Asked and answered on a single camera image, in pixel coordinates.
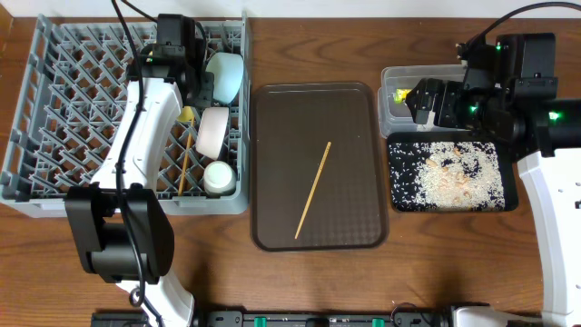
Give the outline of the wooden chopstick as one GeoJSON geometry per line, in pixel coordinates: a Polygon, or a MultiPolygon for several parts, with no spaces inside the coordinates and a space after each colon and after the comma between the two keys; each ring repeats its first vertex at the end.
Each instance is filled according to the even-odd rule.
{"type": "MultiPolygon", "coordinates": [[[[192,117],[191,121],[190,121],[190,127],[194,127],[195,125],[195,116],[192,117]]],[[[192,132],[189,132],[188,135],[188,139],[187,139],[187,144],[184,150],[184,158],[183,158],[183,163],[182,163],[182,171],[181,171],[181,177],[180,177],[180,183],[179,183],[179,188],[178,188],[178,196],[182,196],[183,195],[183,191],[184,191],[184,186],[185,186],[185,175],[186,175],[186,170],[188,167],[188,162],[189,162],[189,155],[188,152],[192,147],[192,142],[193,142],[193,136],[192,136],[192,132]]]]}
{"type": "Polygon", "coordinates": [[[306,201],[306,203],[305,203],[305,205],[303,207],[303,211],[301,213],[300,221],[298,223],[296,232],[294,234],[294,240],[298,240],[298,238],[300,236],[300,232],[301,232],[302,226],[303,226],[303,224],[305,222],[306,216],[307,216],[308,211],[310,209],[310,205],[311,205],[312,199],[313,199],[314,194],[316,192],[316,189],[317,189],[317,186],[318,186],[320,177],[322,175],[322,171],[324,169],[324,165],[325,165],[325,163],[327,161],[327,158],[328,158],[328,155],[329,155],[329,152],[330,152],[330,148],[331,147],[332,147],[332,142],[331,141],[328,141],[327,144],[326,144],[326,147],[324,149],[323,155],[321,157],[321,160],[320,160],[320,163],[319,163],[319,166],[318,166],[318,170],[317,170],[316,175],[315,175],[315,177],[313,179],[313,182],[312,182],[312,185],[311,185],[311,188],[310,188],[310,192],[309,192],[307,201],[306,201]]]}

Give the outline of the green snack wrapper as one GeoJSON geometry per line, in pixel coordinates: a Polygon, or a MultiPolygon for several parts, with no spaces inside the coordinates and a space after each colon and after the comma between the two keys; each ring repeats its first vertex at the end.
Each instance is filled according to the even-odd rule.
{"type": "Polygon", "coordinates": [[[398,88],[393,94],[393,101],[395,104],[403,104],[407,95],[411,92],[410,89],[398,88]]]}

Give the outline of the yellow round plate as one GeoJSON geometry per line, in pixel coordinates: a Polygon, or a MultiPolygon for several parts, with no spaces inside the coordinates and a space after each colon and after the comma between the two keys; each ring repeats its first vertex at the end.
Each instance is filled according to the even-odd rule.
{"type": "Polygon", "coordinates": [[[195,120],[195,114],[191,106],[184,106],[181,113],[178,115],[176,120],[180,123],[188,123],[195,120]]]}

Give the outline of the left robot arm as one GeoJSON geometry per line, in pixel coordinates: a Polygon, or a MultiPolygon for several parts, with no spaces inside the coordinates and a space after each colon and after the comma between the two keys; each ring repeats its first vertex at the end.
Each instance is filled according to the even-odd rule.
{"type": "Polygon", "coordinates": [[[149,323],[193,326],[194,297],[172,269],[174,233],[156,195],[172,127],[195,106],[208,78],[202,26],[159,15],[154,43],[133,49],[127,102],[113,145],[85,186],[69,188],[65,211],[82,267],[129,294],[149,323]]]}

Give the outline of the light blue bowl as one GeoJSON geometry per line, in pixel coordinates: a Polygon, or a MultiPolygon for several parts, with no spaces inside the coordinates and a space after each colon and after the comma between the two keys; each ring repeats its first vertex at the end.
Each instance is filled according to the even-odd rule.
{"type": "Polygon", "coordinates": [[[238,94],[244,73],[243,59],[240,54],[217,53],[206,66],[212,73],[213,99],[221,104],[230,104],[238,94]]]}

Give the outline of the pale green cup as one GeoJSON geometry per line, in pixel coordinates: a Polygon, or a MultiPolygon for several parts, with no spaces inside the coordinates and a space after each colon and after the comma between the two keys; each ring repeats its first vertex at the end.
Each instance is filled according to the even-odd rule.
{"type": "Polygon", "coordinates": [[[214,161],[204,170],[203,187],[210,197],[232,195],[236,189],[237,177],[225,162],[214,161]]]}

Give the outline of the pink white bowl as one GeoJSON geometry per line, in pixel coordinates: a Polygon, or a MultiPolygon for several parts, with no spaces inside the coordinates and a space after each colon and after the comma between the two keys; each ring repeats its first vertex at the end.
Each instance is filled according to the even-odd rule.
{"type": "Polygon", "coordinates": [[[195,142],[196,151],[212,160],[217,160],[229,121],[228,107],[209,107],[203,111],[195,142]]]}

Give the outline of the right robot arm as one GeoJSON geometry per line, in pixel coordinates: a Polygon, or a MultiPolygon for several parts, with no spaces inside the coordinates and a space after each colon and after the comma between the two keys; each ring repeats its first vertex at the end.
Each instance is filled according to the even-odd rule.
{"type": "Polygon", "coordinates": [[[552,33],[458,45],[462,81],[424,77],[406,95],[415,124],[503,144],[531,205],[543,273],[542,326],[580,323],[580,102],[557,96],[552,33]]]}

